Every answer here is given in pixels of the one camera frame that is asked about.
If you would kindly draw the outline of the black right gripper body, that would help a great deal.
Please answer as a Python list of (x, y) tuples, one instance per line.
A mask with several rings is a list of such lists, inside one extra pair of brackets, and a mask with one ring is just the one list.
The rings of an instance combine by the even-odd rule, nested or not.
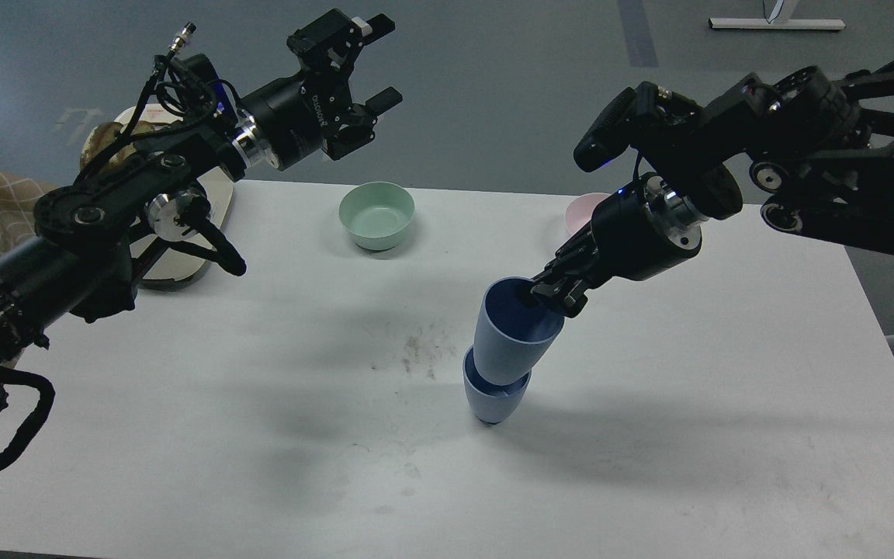
[(553, 259), (554, 300), (585, 300), (612, 277), (642, 282), (698, 255), (709, 220), (660, 175), (641, 175), (594, 209)]

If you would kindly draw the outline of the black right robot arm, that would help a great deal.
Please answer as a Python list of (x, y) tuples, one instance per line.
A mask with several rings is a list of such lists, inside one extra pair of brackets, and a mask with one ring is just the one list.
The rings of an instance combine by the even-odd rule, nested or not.
[(743, 205), (725, 166), (750, 159), (778, 232), (894, 255), (894, 60), (829, 79), (801, 68), (767, 84), (749, 74), (706, 106), (652, 82), (621, 91), (576, 145), (585, 172), (634, 149), (650, 172), (600, 202), (588, 222), (518, 290), (528, 307), (578, 316), (589, 290), (612, 277), (642, 282), (694, 258), (700, 226)]

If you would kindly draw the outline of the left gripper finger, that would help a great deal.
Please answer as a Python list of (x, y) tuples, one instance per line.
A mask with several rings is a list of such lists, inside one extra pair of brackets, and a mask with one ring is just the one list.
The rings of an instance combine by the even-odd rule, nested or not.
[(395, 30), (384, 13), (369, 19), (331, 9), (287, 38), (303, 75), (350, 75), (366, 46)]
[(401, 102), (401, 92), (387, 86), (364, 103), (352, 102), (338, 110), (329, 132), (329, 158), (338, 161), (372, 142), (379, 117)]

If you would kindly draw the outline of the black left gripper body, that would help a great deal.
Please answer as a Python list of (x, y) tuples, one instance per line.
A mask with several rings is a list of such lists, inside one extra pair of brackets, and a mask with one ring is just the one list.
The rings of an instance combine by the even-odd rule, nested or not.
[(321, 150), (337, 161), (362, 147), (362, 106), (352, 102), (350, 74), (361, 47), (294, 49), (299, 71), (239, 99), (278, 170)]

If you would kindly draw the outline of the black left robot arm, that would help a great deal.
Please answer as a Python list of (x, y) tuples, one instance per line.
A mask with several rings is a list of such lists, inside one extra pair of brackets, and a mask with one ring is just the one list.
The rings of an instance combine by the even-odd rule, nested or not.
[(129, 123), (72, 184), (40, 196), (34, 237), (0, 257), (0, 471), (54, 403), (47, 378), (9, 362), (30, 345), (48, 347), (58, 318), (92, 323), (131, 311), (144, 276), (170, 250), (245, 274), (212, 221), (202, 175), (218, 168), (237, 182), (256, 164), (281, 171), (316, 152), (337, 161), (369, 144), (379, 117), (402, 100), (391, 86), (352, 100), (355, 61), (395, 30), (386, 14), (326, 11), (286, 40), (299, 71), (242, 98), (205, 54), (180, 57), (195, 29), (185, 24), (156, 54)]

